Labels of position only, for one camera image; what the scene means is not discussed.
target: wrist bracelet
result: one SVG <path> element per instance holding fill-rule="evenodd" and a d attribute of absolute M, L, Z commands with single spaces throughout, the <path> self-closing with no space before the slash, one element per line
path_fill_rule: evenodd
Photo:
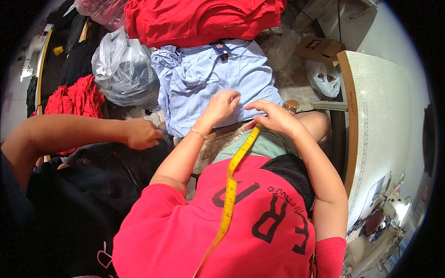
<path fill-rule="evenodd" d="M 204 135 L 204 134 L 200 133 L 196 129 L 191 127 L 190 130 L 193 131 L 194 133 L 196 133 L 197 135 L 201 136 L 202 138 L 207 139 L 207 135 Z"/>

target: green shorts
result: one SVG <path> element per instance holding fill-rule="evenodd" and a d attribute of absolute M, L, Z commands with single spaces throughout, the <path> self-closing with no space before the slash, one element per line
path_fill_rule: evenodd
<path fill-rule="evenodd" d="M 241 148 L 251 132 L 252 129 L 246 131 L 233 144 L 223 149 L 216 156 L 215 160 L 213 160 L 213 163 L 232 158 L 238 149 Z M 246 155 L 259 155 L 268 158 L 275 158 L 287 153 L 293 153 L 298 158 L 301 158 L 297 152 L 297 149 L 295 148 L 294 142 L 292 142 L 292 139 L 286 135 L 263 128 Z"/>

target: hand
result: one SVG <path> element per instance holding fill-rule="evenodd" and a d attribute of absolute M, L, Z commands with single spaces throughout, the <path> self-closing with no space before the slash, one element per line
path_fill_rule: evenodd
<path fill-rule="evenodd" d="M 201 119 L 213 128 L 227 119 L 238 105 L 241 94 L 232 89 L 219 90 L 209 101 Z"/>
<path fill-rule="evenodd" d="M 258 111 L 262 110 L 266 112 L 267 117 L 263 115 L 254 115 L 254 121 L 264 125 L 270 130 L 287 135 L 290 138 L 293 138 L 295 129 L 301 125 L 301 123 L 283 107 L 270 101 L 256 100 L 246 105 L 245 109 L 257 109 Z"/>
<path fill-rule="evenodd" d="M 127 140 L 125 144 L 131 149 L 148 149 L 159 145 L 157 138 L 164 138 L 162 130 L 157 129 L 152 121 L 143 118 L 124 121 L 127 130 Z"/>

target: foot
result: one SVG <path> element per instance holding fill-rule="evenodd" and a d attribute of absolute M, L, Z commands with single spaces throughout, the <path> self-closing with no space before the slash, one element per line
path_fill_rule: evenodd
<path fill-rule="evenodd" d="M 288 100 L 283 104 L 283 108 L 286 109 L 286 111 L 291 114 L 295 115 L 297 108 L 298 108 L 298 102 L 295 100 Z"/>

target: light blue shirt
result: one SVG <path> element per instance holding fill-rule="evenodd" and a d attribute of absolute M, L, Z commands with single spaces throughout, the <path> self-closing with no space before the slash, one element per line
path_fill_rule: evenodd
<path fill-rule="evenodd" d="M 184 137 L 211 96 L 221 89 L 239 91 L 241 100 L 234 113 L 215 127 L 264 114 L 256 109 L 244 110 L 252 101 L 264 99 L 283 104 L 274 87 L 272 69 L 265 65 L 267 58 L 259 45 L 238 39 L 226 40 L 225 44 L 231 49 L 226 61 L 208 44 L 179 49 L 168 45 L 151 54 L 152 67 L 161 83 L 158 102 L 171 135 Z"/>

